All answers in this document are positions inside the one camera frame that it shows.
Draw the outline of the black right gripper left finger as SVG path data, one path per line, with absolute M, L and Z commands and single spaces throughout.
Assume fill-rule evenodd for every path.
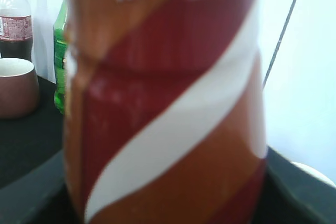
M 78 223 L 65 186 L 63 151 L 1 188 L 1 223 Z

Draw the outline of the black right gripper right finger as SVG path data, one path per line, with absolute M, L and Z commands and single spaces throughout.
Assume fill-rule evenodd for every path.
M 268 149 L 252 223 L 335 223 L 335 188 Z

